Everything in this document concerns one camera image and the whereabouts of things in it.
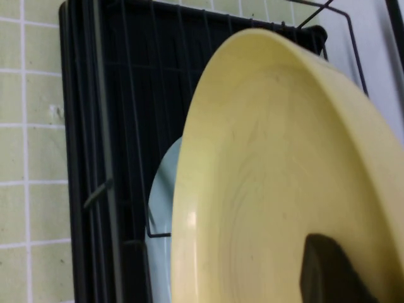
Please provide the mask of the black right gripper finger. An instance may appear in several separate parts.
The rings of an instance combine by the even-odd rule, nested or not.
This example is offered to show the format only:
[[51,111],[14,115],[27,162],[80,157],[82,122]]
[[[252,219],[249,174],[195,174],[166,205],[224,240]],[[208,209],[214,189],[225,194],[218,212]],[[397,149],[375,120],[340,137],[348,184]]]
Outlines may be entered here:
[[333,238],[308,234],[300,272],[303,302],[377,302]]

